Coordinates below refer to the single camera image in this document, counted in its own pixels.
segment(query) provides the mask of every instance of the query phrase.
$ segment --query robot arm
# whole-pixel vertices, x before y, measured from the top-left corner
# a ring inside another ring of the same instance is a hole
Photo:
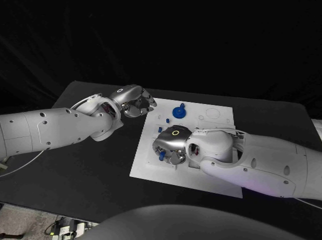
[[[184,129],[169,127],[153,141],[155,154],[168,163],[184,162],[175,160],[174,153],[181,151],[210,176],[279,198],[322,200],[322,152],[277,138],[238,134],[234,129],[197,129],[194,133]],[[178,142],[176,131],[182,132]],[[241,152],[237,161],[233,148]]]
[[[138,85],[128,85],[109,98],[94,94],[71,108],[53,108],[0,115],[0,159],[76,144],[87,137],[106,139],[122,127],[120,111],[138,117],[153,109],[138,109],[141,97],[156,103]]]

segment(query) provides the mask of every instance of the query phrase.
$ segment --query black table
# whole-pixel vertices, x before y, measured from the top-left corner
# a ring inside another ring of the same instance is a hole
[[[120,86],[74,81],[54,108],[71,107],[87,96],[105,97]],[[302,105],[148,89],[156,98],[233,107],[235,128],[284,139],[322,151],[322,142]],[[322,239],[322,210],[243,189],[243,199],[129,177],[145,116],[122,117],[125,126],[102,142],[46,151],[18,172],[0,180],[0,202],[67,217],[102,222],[138,207],[182,204],[253,218],[307,239]],[[11,157],[10,170],[37,153]]]

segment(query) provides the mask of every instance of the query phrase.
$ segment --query robotic hand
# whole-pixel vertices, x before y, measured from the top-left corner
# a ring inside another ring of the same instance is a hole
[[[109,97],[92,95],[71,108],[0,115],[0,159],[76,144],[89,136],[102,141],[123,125],[120,111],[135,118],[153,110],[138,108],[142,98],[156,106],[146,90],[128,85]]]
[[[159,160],[175,165],[189,159],[205,174],[258,193],[322,200],[322,152],[292,142],[231,128],[191,132],[174,125],[152,147]]]

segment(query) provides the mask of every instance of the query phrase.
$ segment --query metal stand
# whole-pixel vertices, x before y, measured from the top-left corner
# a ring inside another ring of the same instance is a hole
[[[23,239],[24,235],[7,235],[5,233],[0,233],[0,239]]]

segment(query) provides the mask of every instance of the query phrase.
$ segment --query white board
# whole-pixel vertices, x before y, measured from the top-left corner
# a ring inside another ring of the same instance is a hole
[[[165,130],[172,125],[181,125],[191,131],[197,127],[234,128],[233,108],[159,98],[155,98],[155,101],[155,110],[146,115],[129,176],[241,198],[241,187],[207,175],[200,170],[200,166],[188,159],[179,165],[171,165],[165,161],[159,161],[152,150],[159,127]],[[181,103],[185,105],[187,115],[182,119],[176,119],[172,116],[172,109]],[[233,151],[233,158],[237,161],[235,151]]]

